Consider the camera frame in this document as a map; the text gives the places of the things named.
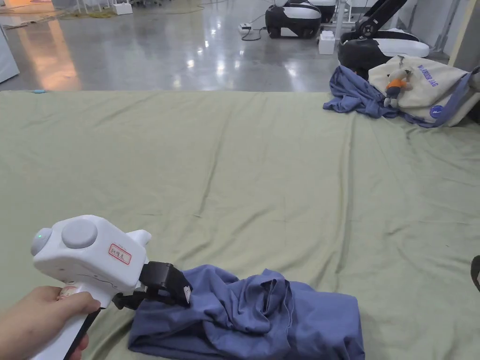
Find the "white furniture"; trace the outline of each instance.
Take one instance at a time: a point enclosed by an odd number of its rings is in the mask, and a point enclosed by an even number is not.
[[[7,34],[0,24],[0,83],[19,73],[17,63],[8,46]]]

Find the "black clamp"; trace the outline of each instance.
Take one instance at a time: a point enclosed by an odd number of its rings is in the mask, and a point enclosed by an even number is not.
[[[115,295],[112,301],[118,309],[126,307],[136,310],[145,299],[190,307],[192,286],[172,264],[150,261],[143,266],[139,280],[145,285],[145,291],[134,291],[132,295]]]

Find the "blue cloth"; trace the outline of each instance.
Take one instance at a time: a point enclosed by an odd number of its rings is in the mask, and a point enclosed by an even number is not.
[[[330,91],[335,98],[324,104],[325,110],[341,113],[355,110],[375,119],[403,115],[397,108],[386,108],[385,97],[380,91],[342,65],[335,69],[330,79]]]
[[[239,280],[210,265],[184,272],[191,307],[144,300],[129,349],[174,359],[365,359],[357,299],[265,269]]]

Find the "handwritten label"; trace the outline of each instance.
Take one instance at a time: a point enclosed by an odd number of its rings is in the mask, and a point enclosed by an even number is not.
[[[110,245],[108,253],[115,259],[120,260],[122,263],[127,265],[130,264],[130,260],[132,259],[132,256],[128,252],[126,252],[124,249],[121,249],[115,244]]]
[[[70,295],[75,294],[76,292],[77,292],[76,286],[66,286],[60,291],[60,294],[58,295],[57,300],[62,300]]]

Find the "white box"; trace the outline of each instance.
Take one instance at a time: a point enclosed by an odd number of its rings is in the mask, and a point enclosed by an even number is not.
[[[7,34],[0,24],[0,83],[19,73],[17,63],[7,43]]]
[[[133,14],[132,6],[126,2],[113,4],[113,11],[117,15]]]
[[[318,53],[332,55],[335,50],[335,35],[333,31],[322,31],[318,41]]]

